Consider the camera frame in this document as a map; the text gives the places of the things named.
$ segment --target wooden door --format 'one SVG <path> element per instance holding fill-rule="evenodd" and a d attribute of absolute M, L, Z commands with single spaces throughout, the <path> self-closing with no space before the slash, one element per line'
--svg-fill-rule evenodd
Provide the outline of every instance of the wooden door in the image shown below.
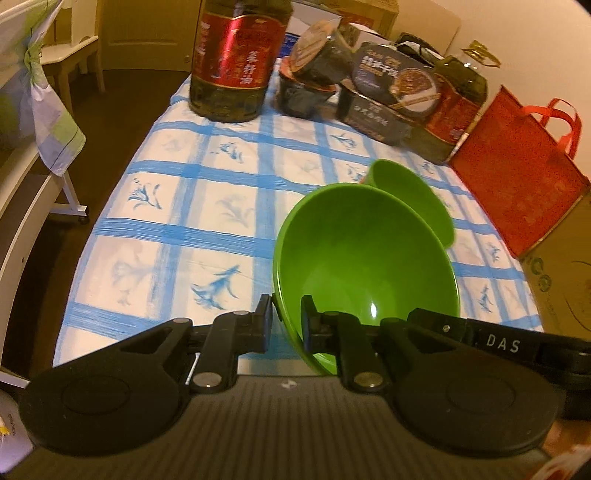
<path fill-rule="evenodd" d="M 105 0 L 103 68 L 191 70 L 201 0 Z"/>

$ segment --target beige wall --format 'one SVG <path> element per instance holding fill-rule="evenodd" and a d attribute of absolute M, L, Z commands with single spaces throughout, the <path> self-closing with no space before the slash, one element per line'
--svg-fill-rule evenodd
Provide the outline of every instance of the beige wall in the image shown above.
<path fill-rule="evenodd" d="M 576 0 L 435 1 L 462 19 L 449 53 L 477 39 L 501 60 L 500 69 L 486 69 L 489 98 L 503 83 L 523 104 L 556 96 L 577 108 L 583 135 L 575 162 L 591 177 L 591 16 Z M 567 131 L 553 122 L 554 135 Z"/>

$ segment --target metal screw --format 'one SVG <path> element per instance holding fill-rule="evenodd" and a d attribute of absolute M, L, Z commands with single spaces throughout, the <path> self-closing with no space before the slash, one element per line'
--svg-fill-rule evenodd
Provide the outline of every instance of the metal screw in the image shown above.
<path fill-rule="evenodd" d="M 377 372 L 361 372 L 353 377 L 353 381 L 360 387 L 379 387 L 384 383 L 383 377 Z"/>
<path fill-rule="evenodd" d="M 217 387 L 222 383 L 222 376 L 215 372 L 201 372 L 193 377 L 193 383 L 203 388 Z"/>

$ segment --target ribbed gray surface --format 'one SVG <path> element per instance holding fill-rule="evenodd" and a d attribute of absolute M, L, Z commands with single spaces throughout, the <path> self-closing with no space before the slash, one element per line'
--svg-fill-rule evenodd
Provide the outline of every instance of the ribbed gray surface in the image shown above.
<path fill-rule="evenodd" d="M 72 458 L 37 449 L 10 480 L 523 480 L 540 450 L 477 460 L 441 452 L 406 431 L 384 400 L 336 377 L 240 377 L 194 397 L 165 435 L 130 452 Z M 124 434 L 114 431 L 113 435 Z"/>

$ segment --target oil bottle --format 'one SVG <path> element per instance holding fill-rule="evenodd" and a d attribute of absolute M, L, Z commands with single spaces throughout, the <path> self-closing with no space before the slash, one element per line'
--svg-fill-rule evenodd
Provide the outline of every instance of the oil bottle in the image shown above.
<path fill-rule="evenodd" d="M 411 130 L 402 146 L 443 165 L 486 101 L 488 88 L 480 73 L 482 67 L 500 66 L 501 62 L 476 40 L 457 57 L 438 60 L 433 73 L 440 82 L 439 105 L 426 124 Z"/>
<path fill-rule="evenodd" d="M 290 0 L 206 0 L 197 27 L 189 104 L 219 122 L 262 109 L 292 13 Z"/>

